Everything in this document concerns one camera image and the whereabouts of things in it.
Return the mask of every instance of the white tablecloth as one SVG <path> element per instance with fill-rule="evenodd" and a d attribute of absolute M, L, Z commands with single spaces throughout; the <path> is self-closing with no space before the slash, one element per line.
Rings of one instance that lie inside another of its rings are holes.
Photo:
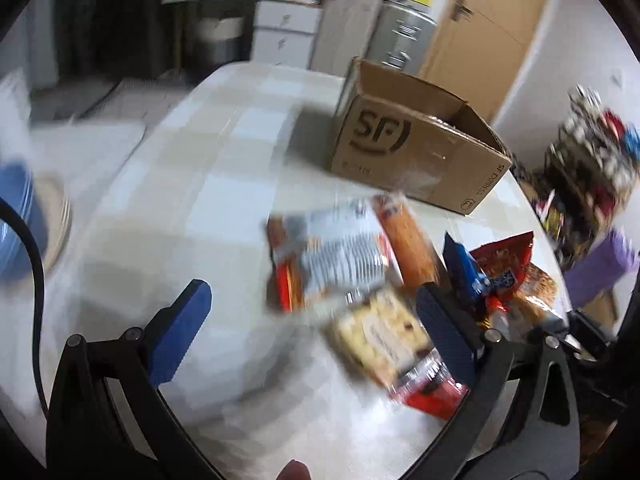
<path fill-rule="evenodd" d="M 326 170 L 341 83 L 303 70 L 228 65 L 158 126 L 114 181 L 65 269 L 64 286 L 49 298 L 47 390 L 69 334 L 115 338 L 144 326 L 200 278 L 213 289 L 212 311 L 161 391 L 223 472 L 275 478 L 295 458 L 319 479 L 383 479 L 398 478 L 415 461 L 442 423 L 391 405 L 348 373 L 312 327 L 319 317 L 279 313 L 267 285 L 264 224 L 272 210 L 308 210 L 374 192 Z M 467 217 L 412 204 L 438 250 L 445 231 L 474 248 L 533 230 L 533 262 L 566 295 L 510 174 Z"/>

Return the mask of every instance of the open cardboard box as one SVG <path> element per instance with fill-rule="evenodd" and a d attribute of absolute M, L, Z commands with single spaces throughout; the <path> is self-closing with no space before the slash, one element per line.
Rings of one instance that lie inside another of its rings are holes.
<path fill-rule="evenodd" d="M 462 214 L 511 166 L 503 143 L 462 99 L 359 58 L 334 120 L 331 171 Z"/>

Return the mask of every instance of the door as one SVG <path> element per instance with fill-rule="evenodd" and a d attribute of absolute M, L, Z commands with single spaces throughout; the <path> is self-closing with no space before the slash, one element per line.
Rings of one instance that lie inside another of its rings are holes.
<path fill-rule="evenodd" d="M 420 77 L 490 122 L 533 38 L 546 0 L 451 0 Z"/>

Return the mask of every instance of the screw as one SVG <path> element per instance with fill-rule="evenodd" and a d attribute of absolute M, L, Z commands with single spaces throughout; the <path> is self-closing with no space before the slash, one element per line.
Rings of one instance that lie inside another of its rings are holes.
<path fill-rule="evenodd" d="M 499 330 L 496 330 L 495 328 L 490 328 L 484 333 L 484 338 L 489 343 L 499 343 L 502 339 L 502 334 L 500 333 Z"/>
<path fill-rule="evenodd" d="M 82 341 L 82 336 L 80 334 L 72 334 L 66 340 L 66 344 L 69 346 L 78 346 Z"/>
<path fill-rule="evenodd" d="M 552 348 L 553 350 L 560 346 L 560 342 L 558 341 L 558 339 L 556 339 L 552 335 L 548 335 L 545 337 L 545 343 L 549 348 Z"/>
<path fill-rule="evenodd" d="M 127 341 L 137 341 L 138 339 L 140 339 L 140 336 L 142 336 L 142 330 L 140 330 L 137 326 L 129 328 L 124 333 L 124 339 L 126 339 Z"/>

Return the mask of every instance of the purple object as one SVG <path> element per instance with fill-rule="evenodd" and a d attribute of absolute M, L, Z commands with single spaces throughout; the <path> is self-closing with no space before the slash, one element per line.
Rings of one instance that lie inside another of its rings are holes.
<path fill-rule="evenodd" d="M 589 303 L 603 290 L 609 290 L 622 276 L 638 267 L 638 252 L 625 235 L 612 229 L 587 256 L 564 274 L 574 308 Z"/>

